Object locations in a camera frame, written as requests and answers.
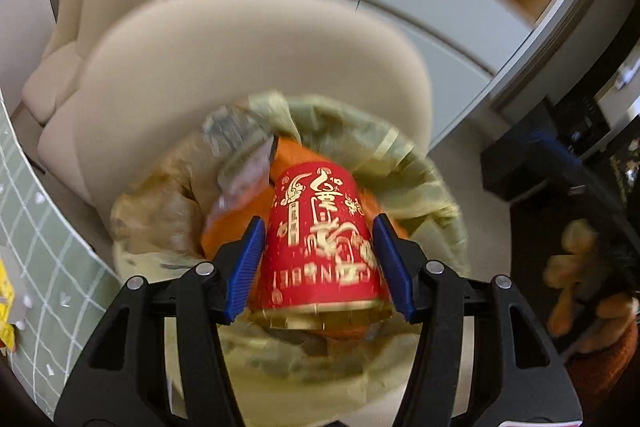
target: white wall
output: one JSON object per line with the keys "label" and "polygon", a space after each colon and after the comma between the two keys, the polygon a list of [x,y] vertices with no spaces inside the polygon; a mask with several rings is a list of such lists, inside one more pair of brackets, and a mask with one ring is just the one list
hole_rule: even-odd
{"label": "white wall", "polygon": [[9,113],[20,103],[54,25],[49,0],[0,0],[0,89]]}

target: floor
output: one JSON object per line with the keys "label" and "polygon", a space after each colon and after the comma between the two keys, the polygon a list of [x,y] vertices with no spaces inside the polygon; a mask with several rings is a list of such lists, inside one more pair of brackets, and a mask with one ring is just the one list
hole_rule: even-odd
{"label": "floor", "polygon": [[[36,163],[40,127],[26,111],[12,118],[18,139]],[[487,128],[485,119],[463,121],[430,156],[436,162],[453,197],[462,209],[468,232],[468,257],[473,279],[488,281],[499,273],[510,273],[511,230],[507,203],[482,190],[479,154],[495,139],[495,126]],[[51,174],[39,176],[54,202],[69,222],[84,235],[97,253],[110,258],[110,240],[94,209],[70,193]],[[454,413],[466,410],[473,361],[473,322],[465,320],[463,354]],[[404,389],[398,389],[379,402],[367,405],[341,418],[350,427],[387,427],[393,423]]]}

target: red paper cup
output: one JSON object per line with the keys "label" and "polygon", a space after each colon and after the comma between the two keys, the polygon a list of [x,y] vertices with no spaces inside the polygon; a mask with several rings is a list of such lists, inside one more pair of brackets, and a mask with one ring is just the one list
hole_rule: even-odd
{"label": "red paper cup", "polygon": [[340,330],[388,316],[388,290],[348,171],[316,161],[278,178],[258,302],[271,327],[287,329]]}

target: trash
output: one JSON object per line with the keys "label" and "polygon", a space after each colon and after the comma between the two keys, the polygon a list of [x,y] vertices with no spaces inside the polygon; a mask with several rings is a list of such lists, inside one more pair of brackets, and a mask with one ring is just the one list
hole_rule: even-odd
{"label": "trash", "polygon": [[[270,148],[274,136],[278,139]],[[340,165],[358,185],[366,219],[367,212],[386,212],[430,259],[468,275],[460,210],[435,165],[398,129],[327,98],[268,92],[213,111],[201,129],[169,149],[142,182],[116,200],[111,224],[121,279],[180,277],[204,256],[214,257],[220,243],[237,239],[248,224],[244,220],[254,214],[267,220],[274,191],[264,185],[264,163],[258,161],[266,149],[272,181],[287,166],[318,156]],[[287,160],[289,153],[294,153],[293,162]],[[262,165],[255,169],[260,175],[245,176],[247,161],[254,160],[255,166]],[[246,201],[239,187],[257,196],[238,205]],[[207,216],[209,226],[200,241]],[[335,339],[261,327],[250,322],[250,313],[218,328],[247,425],[329,422],[406,383],[420,328],[399,314],[356,339]],[[165,345],[167,375],[182,392],[175,321],[167,321]]]}

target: stuffed toy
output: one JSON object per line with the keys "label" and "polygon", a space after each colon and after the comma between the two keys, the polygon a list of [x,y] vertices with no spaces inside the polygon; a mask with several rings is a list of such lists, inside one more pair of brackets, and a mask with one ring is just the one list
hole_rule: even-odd
{"label": "stuffed toy", "polygon": [[[573,324],[574,296],[582,285],[600,279],[609,269],[598,255],[597,233],[587,220],[570,222],[562,232],[566,255],[551,256],[544,282],[561,289],[546,327],[554,337],[568,333]],[[596,308],[602,320],[598,330],[578,345],[578,353],[567,362],[567,371],[580,398],[585,417],[604,400],[636,352],[638,345],[638,299],[618,293],[603,299]]]}

